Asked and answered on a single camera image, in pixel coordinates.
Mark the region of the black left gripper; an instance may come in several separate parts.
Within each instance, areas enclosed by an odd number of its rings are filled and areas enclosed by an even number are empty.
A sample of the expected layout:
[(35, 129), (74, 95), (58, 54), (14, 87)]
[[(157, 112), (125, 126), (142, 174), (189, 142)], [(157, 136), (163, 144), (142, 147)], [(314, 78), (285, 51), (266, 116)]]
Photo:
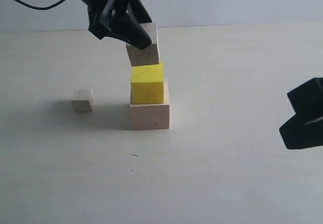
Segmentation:
[(152, 44), (141, 23), (152, 19), (141, 0), (81, 0), (87, 5), (88, 30), (98, 39), (111, 37), (138, 49)]

